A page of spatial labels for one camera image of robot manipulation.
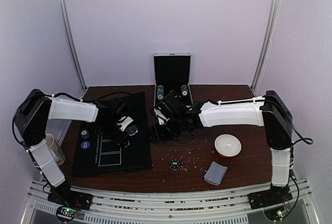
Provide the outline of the poker chip stack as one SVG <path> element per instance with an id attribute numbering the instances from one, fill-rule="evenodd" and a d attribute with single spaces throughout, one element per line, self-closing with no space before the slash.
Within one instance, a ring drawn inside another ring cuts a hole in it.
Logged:
<path id="1" fill-rule="evenodd" d="M 179 160 L 174 159 L 170 162 L 170 169 L 172 171 L 178 171 L 180 167 L 181 167 L 181 163 Z"/>

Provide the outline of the black poker mat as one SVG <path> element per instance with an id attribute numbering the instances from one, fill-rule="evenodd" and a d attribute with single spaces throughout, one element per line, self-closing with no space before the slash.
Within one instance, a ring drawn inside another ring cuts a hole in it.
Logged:
<path id="1" fill-rule="evenodd" d="M 135 172 L 152 168 L 145 93 L 138 92 L 99 102 L 113 106 L 115 101 L 124 101 L 129 108 L 128 117 L 119 125 L 127 135 L 125 138 L 130 140 L 130 146 L 121 148 L 118 146 L 120 141 L 111 141 L 105 134 L 96 135 L 94 122 L 81 122 L 73 160 L 72 175 L 74 177 L 94 176 L 114 171 Z M 138 128 L 134 136 L 129 136 L 126 132 L 126 128 L 131 125 Z M 88 130 L 87 139 L 81 138 L 82 130 Z M 90 142 L 89 149 L 81 149 L 80 144 L 83 141 Z"/>

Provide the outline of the purple small blind button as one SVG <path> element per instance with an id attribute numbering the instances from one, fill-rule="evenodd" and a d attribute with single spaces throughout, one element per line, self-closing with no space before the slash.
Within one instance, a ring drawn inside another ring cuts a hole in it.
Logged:
<path id="1" fill-rule="evenodd" d="M 90 146 L 91 146 L 91 144 L 90 144 L 89 141 L 83 141 L 83 142 L 81 142 L 81 144 L 80 144 L 80 147 L 81 147 L 81 149 L 83 149 L 83 150 L 87 150 L 87 149 L 89 149 Z"/>

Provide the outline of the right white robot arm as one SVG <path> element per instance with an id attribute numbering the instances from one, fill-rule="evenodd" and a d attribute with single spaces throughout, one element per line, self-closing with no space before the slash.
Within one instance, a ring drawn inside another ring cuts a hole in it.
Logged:
<path id="1" fill-rule="evenodd" d="M 186 105 L 182 97 L 171 91 L 151 113 L 157 123 L 149 127 L 153 143 L 177 139 L 182 132 L 221 125 L 254 125 L 264 127 L 272 155 L 272 177 L 266 200 L 277 204 L 289 193 L 293 158 L 293 117 L 279 95 L 269 90 L 264 96 L 235 101 L 194 102 Z"/>

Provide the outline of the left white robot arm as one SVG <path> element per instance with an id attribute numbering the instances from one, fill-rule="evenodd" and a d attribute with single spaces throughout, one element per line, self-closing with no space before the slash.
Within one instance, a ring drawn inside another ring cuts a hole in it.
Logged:
<path id="1" fill-rule="evenodd" d="M 63 185 L 66 178 L 48 148 L 46 133 L 56 123 L 72 121 L 94 123 L 98 130 L 117 136 L 133 125 L 134 120 L 124 102 L 111 108 L 99 100 L 86 101 L 65 92 L 46 94 L 40 89 L 30 91 L 13 114 L 12 134 L 31 156 L 46 182 L 56 188 L 53 194 L 63 205 L 72 204 L 75 195 Z"/>

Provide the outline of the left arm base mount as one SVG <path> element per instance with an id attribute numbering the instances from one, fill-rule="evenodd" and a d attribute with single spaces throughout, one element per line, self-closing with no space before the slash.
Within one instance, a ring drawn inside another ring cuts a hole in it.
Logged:
<path id="1" fill-rule="evenodd" d="M 49 193 L 47 200 L 59 206 L 56 209 L 56 218 L 61 222 L 70 222 L 84 210 L 88 211 L 92 203 L 93 196 L 88 193 L 70 191 L 67 199 L 59 196 L 55 192 Z"/>

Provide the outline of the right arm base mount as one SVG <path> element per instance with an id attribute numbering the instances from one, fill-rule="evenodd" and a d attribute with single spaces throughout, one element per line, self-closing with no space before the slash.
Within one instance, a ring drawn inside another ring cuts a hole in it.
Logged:
<path id="1" fill-rule="evenodd" d="M 290 200 L 293 199 L 291 192 L 278 192 L 264 190 L 250 193 L 248 201 L 251 209 L 264 209 L 264 216 L 273 222 L 282 221 L 290 209 Z"/>

